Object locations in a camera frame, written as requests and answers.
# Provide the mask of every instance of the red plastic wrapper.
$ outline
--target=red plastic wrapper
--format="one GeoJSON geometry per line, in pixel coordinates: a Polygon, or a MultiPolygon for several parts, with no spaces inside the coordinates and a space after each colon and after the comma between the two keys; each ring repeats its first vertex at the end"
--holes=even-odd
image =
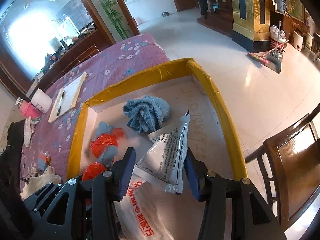
{"type": "Polygon", "coordinates": [[[118,147],[117,138],[115,135],[103,133],[90,143],[90,149],[92,154],[98,158],[101,153],[103,153],[109,147],[109,145],[118,147]]]}
{"type": "Polygon", "coordinates": [[[124,137],[124,130],[122,128],[114,128],[111,135],[116,136],[117,139],[124,137]]]}
{"type": "Polygon", "coordinates": [[[82,180],[94,179],[106,170],[107,168],[103,164],[92,163],[85,169],[82,175],[82,180]]]}

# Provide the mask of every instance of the purple tablecloth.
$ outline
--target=purple tablecloth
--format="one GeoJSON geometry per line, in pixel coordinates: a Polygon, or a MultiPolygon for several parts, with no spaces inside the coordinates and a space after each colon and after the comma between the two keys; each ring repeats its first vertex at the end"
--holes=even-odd
{"type": "Polygon", "coordinates": [[[51,166],[65,182],[73,133],[83,102],[136,72],[166,61],[169,59],[154,38],[149,34],[141,34],[105,49],[60,78],[46,91],[53,98],[52,105],[60,88],[79,77],[83,71],[88,74],[75,108],[53,123],[48,123],[51,109],[41,115],[30,147],[24,145],[22,148],[21,177],[27,176],[31,167],[37,168],[38,156],[43,152],[50,155],[51,166]]]}

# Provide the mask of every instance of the black pen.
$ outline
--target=black pen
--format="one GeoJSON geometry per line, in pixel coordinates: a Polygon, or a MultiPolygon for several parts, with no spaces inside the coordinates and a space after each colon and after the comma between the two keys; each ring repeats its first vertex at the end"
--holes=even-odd
{"type": "Polygon", "coordinates": [[[64,97],[64,90],[62,91],[62,95],[60,97],[60,101],[59,101],[59,107],[58,107],[58,111],[57,111],[57,116],[59,116],[60,112],[61,112],[61,107],[62,107],[62,99],[64,97]]]}

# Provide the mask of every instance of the green bamboo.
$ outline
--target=green bamboo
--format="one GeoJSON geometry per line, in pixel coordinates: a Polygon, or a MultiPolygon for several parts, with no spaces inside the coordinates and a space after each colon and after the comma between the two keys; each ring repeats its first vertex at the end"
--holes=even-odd
{"type": "Polygon", "coordinates": [[[119,33],[119,35],[121,36],[121,38],[123,40],[128,38],[127,32],[129,30],[125,30],[122,27],[122,24],[121,24],[122,17],[117,18],[117,16],[120,15],[120,13],[113,9],[113,5],[116,4],[116,2],[113,2],[111,0],[98,0],[98,1],[101,4],[101,6],[103,7],[105,13],[107,14],[108,18],[110,19],[112,25],[116,28],[116,30],[119,33]]]}

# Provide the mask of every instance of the blue cloth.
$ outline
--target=blue cloth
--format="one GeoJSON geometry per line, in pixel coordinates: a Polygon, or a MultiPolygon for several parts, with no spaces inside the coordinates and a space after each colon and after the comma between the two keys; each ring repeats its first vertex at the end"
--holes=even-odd
{"type": "Polygon", "coordinates": [[[94,139],[97,139],[97,137],[102,135],[103,133],[110,134],[113,128],[114,126],[108,125],[105,122],[100,122],[94,139]]]}
{"type": "Polygon", "coordinates": [[[97,163],[102,163],[106,168],[112,167],[113,158],[118,153],[118,147],[110,145],[97,159],[97,163]]]}
{"type": "Polygon", "coordinates": [[[154,132],[168,120],[171,108],[162,98],[145,96],[139,99],[128,99],[123,107],[124,114],[130,118],[127,126],[136,133],[154,132]]]}

